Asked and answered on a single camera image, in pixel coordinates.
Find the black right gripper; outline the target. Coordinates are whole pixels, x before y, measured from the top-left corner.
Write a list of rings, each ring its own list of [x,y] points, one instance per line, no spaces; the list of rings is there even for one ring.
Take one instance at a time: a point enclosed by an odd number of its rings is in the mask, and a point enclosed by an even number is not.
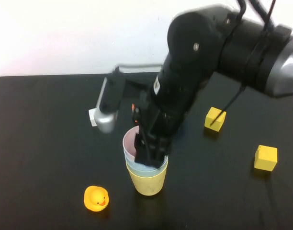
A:
[[[140,109],[139,132],[135,135],[135,162],[159,168],[169,154],[172,140],[198,92],[209,81],[209,62],[166,59]]]

